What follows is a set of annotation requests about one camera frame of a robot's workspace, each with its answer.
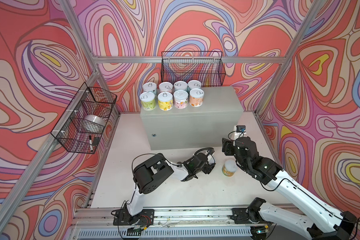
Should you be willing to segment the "can orange label plastic lid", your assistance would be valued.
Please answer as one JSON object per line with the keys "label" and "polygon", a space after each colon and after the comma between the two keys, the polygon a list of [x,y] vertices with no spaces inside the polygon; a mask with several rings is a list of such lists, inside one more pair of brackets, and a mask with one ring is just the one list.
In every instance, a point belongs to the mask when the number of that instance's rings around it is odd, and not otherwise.
{"label": "can orange label plastic lid", "polygon": [[234,160],[226,160],[222,167],[222,172],[227,177],[232,177],[237,170],[238,166]]}

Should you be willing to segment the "can pink label back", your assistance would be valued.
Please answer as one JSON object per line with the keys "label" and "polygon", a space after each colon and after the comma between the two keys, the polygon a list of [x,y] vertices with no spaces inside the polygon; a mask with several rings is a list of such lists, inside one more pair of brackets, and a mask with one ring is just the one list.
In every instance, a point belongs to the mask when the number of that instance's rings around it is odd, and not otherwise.
{"label": "can pink label back", "polygon": [[202,89],[191,89],[189,92],[189,104],[192,107],[200,107],[204,102],[204,95]]}

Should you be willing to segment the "can pink label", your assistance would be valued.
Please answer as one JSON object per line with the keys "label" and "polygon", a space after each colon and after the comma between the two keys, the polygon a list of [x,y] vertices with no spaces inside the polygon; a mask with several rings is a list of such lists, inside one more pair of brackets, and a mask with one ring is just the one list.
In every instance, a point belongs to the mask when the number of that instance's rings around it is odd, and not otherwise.
{"label": "can pink label", "polygon": [[200,107],[204,102],[204,95],[202,89],[191,89],[189,92],[189,104],[192,107]]}
{"label": "can pink label", "polygon": [[167,92],[167,93],[172,94],[174,91],[174,86],[170,82],[162,82],[159,84],[159,90],[160,90],[160,93]]}

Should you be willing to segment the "can plain lid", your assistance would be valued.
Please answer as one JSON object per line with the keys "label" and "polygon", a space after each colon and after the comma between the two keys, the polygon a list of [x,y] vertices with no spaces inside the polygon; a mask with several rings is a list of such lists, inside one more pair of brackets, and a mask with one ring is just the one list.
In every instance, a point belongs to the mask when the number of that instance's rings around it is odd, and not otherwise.
{"label": "can plain lid", "polygon": [[174,92],[174,106],[178,109],[184,109],[188,105],[189,94],[184,90]]}

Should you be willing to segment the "can yellow label front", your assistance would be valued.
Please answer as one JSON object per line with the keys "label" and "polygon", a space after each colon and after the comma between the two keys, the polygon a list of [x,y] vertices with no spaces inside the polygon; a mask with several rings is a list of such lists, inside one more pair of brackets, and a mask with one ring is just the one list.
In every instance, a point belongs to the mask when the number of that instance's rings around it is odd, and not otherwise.
{"label": "can yellow label front", "polygon": [[169,111],[173,108],[173,95],[170,92],[162,92],[158,95],[158,105],[160,110]]}

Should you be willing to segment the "can blue green label front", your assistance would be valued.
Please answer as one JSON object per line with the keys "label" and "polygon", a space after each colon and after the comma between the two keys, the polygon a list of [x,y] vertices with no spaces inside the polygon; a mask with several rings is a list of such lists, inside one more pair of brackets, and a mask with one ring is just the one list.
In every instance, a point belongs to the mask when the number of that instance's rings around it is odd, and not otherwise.
{"label": "can blue green label front", "polygon": [[188,91],[192,89],[201,89],[202,83],[198,80],[191,80],[188,82]]}

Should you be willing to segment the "can blue label back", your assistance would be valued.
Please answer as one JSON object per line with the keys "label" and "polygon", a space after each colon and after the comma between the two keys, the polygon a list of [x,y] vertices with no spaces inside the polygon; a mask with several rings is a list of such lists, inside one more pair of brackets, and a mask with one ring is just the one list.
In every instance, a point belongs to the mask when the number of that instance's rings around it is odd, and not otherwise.
{"label": "can blue label back", "polygon": [[175,92],[180,90],[188,92],[188,84],[184,81],[177,81],[174,83],[174,89]]}

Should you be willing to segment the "can green yellow label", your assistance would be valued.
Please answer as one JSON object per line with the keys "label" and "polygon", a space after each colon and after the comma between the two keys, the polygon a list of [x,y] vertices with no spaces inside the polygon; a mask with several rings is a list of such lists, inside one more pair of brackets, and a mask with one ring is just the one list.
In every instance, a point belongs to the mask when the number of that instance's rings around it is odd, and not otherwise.
{"label": "can green yellow label", "polygon": [[143,110],[151,111],[156,107],[156,95],[152,92],[144,92],[140,95]]}

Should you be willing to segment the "can red label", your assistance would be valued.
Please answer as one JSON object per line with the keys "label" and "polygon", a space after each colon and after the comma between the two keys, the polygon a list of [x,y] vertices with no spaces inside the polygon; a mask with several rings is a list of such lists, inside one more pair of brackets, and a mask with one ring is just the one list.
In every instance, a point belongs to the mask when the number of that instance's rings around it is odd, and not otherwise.
{"label": "can red label", "polygon": [[157,95],[157,84],[154,83],[154,82],[148,82],[148,83],[145,83],[143,85],[143,91],[144,92],[150,92],[150,93],[154,93],[155,95]]}

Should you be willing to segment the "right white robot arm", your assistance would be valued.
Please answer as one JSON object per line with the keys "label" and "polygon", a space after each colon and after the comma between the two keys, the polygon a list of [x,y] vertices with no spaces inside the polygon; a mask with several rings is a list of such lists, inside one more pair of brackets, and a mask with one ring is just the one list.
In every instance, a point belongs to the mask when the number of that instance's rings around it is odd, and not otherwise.
{"label": "right white robot arm", "polygon": [[309,240],[353,240],[358,233],[360,217],[340,211],[320,200],[295,181],[275,161],[260,156],[256,143],[249,137],[222,139],[222,151],[233,156],[239,169],[246,172],[268,192],[277,192],[294,204],[301,215],[255,198],[244,214],[233,214],[235,221],[271,222]]}

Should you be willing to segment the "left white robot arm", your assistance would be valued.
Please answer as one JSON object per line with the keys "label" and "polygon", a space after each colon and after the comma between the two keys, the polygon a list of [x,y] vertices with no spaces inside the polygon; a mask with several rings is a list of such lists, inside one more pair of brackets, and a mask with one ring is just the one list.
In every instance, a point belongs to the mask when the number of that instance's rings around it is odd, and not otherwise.
{"label": "left white robot arm", "polygon": [[144,196],[153,192],[168,178],[173,177],[181,182],[197,179],[200,172],[208,175],[216,166],[215,149],[208,147],[197,150],[189,159],[174,163],[162,153],[153,154],[143,163],[132,168],[135,183],[134,193],[127,203],[128,213],[134,217],[144,207]]}

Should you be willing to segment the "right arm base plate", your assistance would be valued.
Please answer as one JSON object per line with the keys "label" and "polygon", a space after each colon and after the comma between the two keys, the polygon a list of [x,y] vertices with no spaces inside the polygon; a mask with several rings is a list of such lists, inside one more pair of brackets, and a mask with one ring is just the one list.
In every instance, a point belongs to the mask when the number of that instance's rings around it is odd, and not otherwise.
{"label": "right arm base plate", "polygon": [[232,214],[229,218],[235,224],[273,224],[273,222],[265,221],[259,212],[248,210],[247,208],[232,208]]}

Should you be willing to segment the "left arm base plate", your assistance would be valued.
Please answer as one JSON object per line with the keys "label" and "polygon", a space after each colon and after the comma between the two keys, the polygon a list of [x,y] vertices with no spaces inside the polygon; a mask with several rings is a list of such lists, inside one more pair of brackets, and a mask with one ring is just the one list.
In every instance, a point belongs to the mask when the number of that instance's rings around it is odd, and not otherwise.
{"label": "left arm base plate", "polygon": [[119,209],[111,212],[114,217],[114,226],[141,226],[149,227],[154,223],[155,210],[143,209],[139,214],[131,216],[127,209]]}

